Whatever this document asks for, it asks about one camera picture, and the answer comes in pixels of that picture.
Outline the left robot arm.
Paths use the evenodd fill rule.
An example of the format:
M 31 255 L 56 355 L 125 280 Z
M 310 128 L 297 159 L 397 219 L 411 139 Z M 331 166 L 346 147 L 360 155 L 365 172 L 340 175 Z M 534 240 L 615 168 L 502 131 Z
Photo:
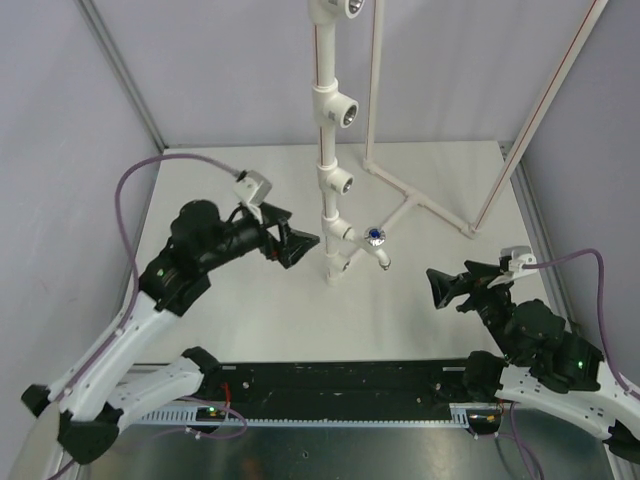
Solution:
M 138 277 L 124 314 L 65 377 L 32 384 L 22 394 L 35 416 L 58 405 L 57 442 L 78 464 L 100 458 L 129 425 L 165 404 L 186 397 L 210 400 L 222 392 L 222 366 L 199 346 L 142 379 L 120 382 L 141 351 L 210 288 L 211 271 L 254 250 L 291 268 L 320 241 L 291 228 L 290 212 L 269 203 L 260 206 L 258 216 L 243 205 L 235 211 L 238 219 L 222 220 L 210 201 L 185 204 L 165 247 Z

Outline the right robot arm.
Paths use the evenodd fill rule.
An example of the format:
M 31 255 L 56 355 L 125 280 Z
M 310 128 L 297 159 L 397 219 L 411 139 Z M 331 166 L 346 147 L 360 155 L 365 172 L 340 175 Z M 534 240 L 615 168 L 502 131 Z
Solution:
M 639 401 L 615 377 L 604 353 L 567 330 L 565 319 L 542 300 L 513 302 L 511 287 L 535 266 L 533 254 L 508 250 L 497 265 L 466 261 L 458 275 L 427 269 L 436 308 L 464 297 L 457 311 L 476 313 L 500 350 L 469 355 L 461 378 L 464 393 L 476 401 L 496 398 L 553 415 L 637 463 Z

